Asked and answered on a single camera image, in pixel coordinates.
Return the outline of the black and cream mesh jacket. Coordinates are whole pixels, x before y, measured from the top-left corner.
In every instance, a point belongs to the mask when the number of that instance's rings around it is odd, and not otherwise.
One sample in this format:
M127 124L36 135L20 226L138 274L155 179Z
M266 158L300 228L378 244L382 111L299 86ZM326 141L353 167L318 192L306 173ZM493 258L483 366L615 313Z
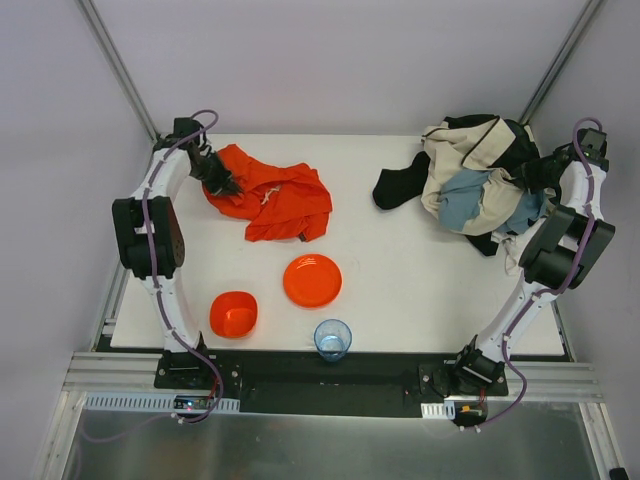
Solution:
M441 188L463 169L503 169L518 186L514 172L539 157L529 127L496 115L447 117L425 129L422 146L431 162L421 202L437 220Z

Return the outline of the orange cloth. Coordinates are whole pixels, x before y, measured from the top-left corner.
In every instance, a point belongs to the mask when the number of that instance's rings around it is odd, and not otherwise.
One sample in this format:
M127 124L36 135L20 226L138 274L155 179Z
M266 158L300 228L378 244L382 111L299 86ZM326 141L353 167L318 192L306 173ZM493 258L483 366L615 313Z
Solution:
M204 195L221 214L247 220L250 242L299 239L310 242L325 235L333 204L318 171L306 163L276 167L260 162L238 145L218 151L241 192Z

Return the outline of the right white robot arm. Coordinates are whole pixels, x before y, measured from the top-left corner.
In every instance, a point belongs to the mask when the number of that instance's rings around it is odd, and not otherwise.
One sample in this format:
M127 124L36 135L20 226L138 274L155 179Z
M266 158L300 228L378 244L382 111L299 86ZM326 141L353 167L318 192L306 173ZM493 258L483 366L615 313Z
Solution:
M606 147L602 124L584 118L574 126L572 142L554 152L552 159L565 166L559 203L524 248L522 273L507 302L446 368L447 393L502 390L512 349L524 332L547 305L583 282L613 239L615 227L600 205L610 167Z

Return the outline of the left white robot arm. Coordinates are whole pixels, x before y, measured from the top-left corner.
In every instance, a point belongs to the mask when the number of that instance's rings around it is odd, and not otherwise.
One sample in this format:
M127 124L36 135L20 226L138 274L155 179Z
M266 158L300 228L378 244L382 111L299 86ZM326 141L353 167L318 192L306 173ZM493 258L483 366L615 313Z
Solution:
M219 120L212 109L174 119L173 131L154 144L141 184L116 199L111 212L121 265L147 290L164 336L164 352L204 363L203 334L189 311L181 269L186 258L174 200L188 178L214 197L242 192L234 174L208 140Z

